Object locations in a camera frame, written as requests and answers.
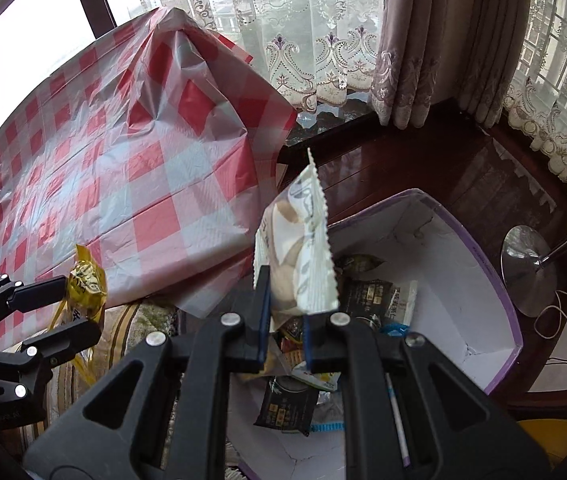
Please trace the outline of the yellow tofu snack packet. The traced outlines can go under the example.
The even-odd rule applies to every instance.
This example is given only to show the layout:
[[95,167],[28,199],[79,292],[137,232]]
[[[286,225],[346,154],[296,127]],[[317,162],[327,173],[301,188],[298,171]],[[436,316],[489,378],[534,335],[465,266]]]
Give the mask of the yellow tofu snack packet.
[[96,341],[90,342],[86,349],[78,351],[72,359],[80,378],[88,386],[92,386],[97,382],[94,360],[103,330],[108,284],[105,270],[93,258],[90,249],[79,244],[75,248],[75,263],[66,280],[64,297],[56,306],[47,333],[74,321],[88,320],[97,326]]

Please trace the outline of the white nut snack packet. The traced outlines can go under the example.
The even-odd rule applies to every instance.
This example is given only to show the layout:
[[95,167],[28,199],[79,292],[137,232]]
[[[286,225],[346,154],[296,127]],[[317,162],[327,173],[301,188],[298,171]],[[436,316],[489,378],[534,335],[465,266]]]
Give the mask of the white nut snack packet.
[[315,160],[267,206],[255,234],[253,269],[270,273],[272,326],[337,310],[328,206]]

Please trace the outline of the black white packet in box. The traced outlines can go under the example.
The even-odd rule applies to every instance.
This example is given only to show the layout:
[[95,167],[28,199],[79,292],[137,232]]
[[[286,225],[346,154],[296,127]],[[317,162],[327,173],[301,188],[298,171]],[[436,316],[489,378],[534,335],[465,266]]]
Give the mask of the black white packet in box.
[[418,282],[350,280],[341,292],[341,309],[351,318],[381,334],[402,337],[408,333],[415,312]]

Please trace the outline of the black gold packet in box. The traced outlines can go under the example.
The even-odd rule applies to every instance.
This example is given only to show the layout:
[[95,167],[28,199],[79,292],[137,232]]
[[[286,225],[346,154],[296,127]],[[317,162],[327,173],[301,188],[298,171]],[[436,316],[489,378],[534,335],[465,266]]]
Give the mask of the black gold packet in box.
[[318,389],[290,376],[270,377],[254,425],[308,437],[318,396]]

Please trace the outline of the white purple storage box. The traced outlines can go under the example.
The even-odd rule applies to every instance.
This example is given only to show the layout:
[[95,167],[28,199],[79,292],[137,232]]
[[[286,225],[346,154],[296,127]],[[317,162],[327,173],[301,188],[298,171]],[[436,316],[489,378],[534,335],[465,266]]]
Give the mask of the white purple storage box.
[[[410,327],[433,342],[484,392],[492,392],[523,347],[515,307],[497,271],[464,226],[412,188],[332,224],[332,254],[383,259],[382,280],[417,282]],[[255,426],[265,385],[233,379],[228,438],[251,479],[342,479],[344,434],[309,437]]]

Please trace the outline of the red checkered plastic tablecloth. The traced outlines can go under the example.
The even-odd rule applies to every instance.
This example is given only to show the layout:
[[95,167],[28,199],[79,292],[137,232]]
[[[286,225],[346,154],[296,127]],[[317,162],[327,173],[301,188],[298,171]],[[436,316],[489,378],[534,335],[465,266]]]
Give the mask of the red checkered plastic tablecloth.
[[82,245],[110,306],[166,292],[204,318],[251,270],[296,120],[248,53],[184,11],[134,18],[0,128],[0,275],[67,274]]

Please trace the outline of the chrome lamp base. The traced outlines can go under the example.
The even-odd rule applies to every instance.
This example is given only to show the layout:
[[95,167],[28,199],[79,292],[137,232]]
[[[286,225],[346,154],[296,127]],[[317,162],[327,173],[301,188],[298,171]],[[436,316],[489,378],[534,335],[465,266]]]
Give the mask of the chrome lamp base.
[[512,303],[528,318],[551,305],[557,291],[556,261],[567,253],[567,237],[550,248],[530,226],[514,226],[501,245],[500,271]]

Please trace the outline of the dark wooden side table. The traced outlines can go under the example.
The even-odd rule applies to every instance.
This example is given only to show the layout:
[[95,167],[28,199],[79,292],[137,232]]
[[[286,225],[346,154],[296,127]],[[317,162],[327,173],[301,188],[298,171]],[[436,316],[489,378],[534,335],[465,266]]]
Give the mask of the dark wooden side table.
[[[514,226],[530,226],[549,243],[567,234],[567,191],[521,136],[504,125],[477,127],[448,103],[419,129],[383,127],[368,114],[288,146],[280,158],[288,176],[315,160],[330,226],[400,192],[427,193],[465,227],[500,278],[501,245]],[[515,313],[523,347],[490,393],[507,405],[535,405],[533,383],[553,350],[547,336],[557,319]]]

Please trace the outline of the white lace curtain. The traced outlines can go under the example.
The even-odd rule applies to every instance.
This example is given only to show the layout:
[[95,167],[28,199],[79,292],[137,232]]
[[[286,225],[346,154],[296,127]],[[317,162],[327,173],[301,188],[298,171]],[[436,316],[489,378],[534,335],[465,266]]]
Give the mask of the white lace curtain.
[[252,58],[306,113],[366,92],[376,67],[381,0],[108,0],[119,22],[160,6],[184,10]]

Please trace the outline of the pink curtain right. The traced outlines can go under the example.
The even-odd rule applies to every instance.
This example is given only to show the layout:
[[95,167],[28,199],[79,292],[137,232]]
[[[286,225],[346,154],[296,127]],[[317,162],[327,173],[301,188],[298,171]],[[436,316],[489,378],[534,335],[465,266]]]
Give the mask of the pink curtain right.
[[530,0],[384,0],[369,104],[381,125],[421,127],[453,99],[497,122],[515,74]]

